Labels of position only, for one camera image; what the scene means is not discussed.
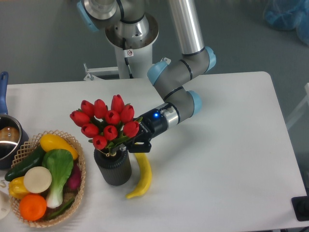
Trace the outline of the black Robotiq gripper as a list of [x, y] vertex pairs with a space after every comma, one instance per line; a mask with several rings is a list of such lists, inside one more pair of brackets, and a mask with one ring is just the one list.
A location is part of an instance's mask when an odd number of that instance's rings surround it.
[[135, 119], [141, 119], [138, 134], [127, 141], [120, 142], [110, 148], [110, 154], [118, 150], [130, 153], [149, 153], [152, 145], [150, 141], [168, 129], [168, 120], [163, 108], [154, 108]]

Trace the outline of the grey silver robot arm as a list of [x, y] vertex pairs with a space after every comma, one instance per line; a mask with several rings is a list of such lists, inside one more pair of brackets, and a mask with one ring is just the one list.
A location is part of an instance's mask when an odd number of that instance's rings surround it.
[[114, 46], [119, 77], [148, 78], [163, 104], [140, 117], [109, 140], [105, 135], [94, 138], [96, 149], [116, 152], [149, 152], [150, 140], [200, 111], [201, 99], [183, 85], [209, 71], [216, 64], [213, 50], [203, 43], [195, 3], [192, 0], [168, 2], [182, 53], [178, 61], [165, 59], [152, 63], [152, 46], [158, 37], [156, 20], [144, 10], [142, 0], [82, 0], [77, 8], [92, 31], [105, 29]]

